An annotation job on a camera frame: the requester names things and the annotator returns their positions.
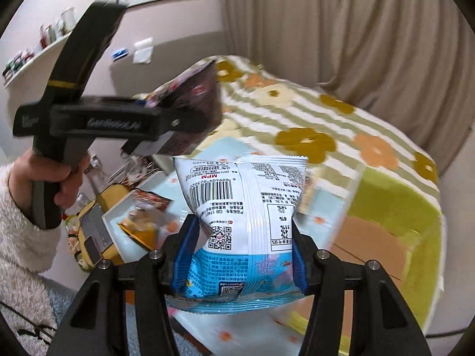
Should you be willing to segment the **white fuzzy sleeve forearm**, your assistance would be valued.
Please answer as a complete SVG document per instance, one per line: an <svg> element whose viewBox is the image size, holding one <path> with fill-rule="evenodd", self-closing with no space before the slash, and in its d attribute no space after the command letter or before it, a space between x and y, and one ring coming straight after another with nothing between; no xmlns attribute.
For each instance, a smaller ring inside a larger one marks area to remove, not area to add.
<svg viewBox="0 0 475 356"><path fill-rule="evenodd" d="M1 168L1 314L29 355L45 355L57 319L41 273L51 266L59 231L42 231L18 209Z"/></svg>

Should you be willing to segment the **person's left hand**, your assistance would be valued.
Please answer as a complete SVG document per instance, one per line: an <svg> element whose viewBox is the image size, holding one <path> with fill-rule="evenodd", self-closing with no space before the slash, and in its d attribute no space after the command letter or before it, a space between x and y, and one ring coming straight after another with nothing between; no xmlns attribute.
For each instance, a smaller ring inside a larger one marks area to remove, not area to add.
<svg viewBox="0 0 475 356"><path fill-rule="evenodd" d="M46 181L60 184L60 190L54 197L56 206L67 209L77 199L80 186L83 183L83 174L90 163L89 153L80 160L77 168L55 162L52 159L34 154L28 150L18 158L8 180L11 197L16 206L26 216L32 215L33 183Z"/></svg>

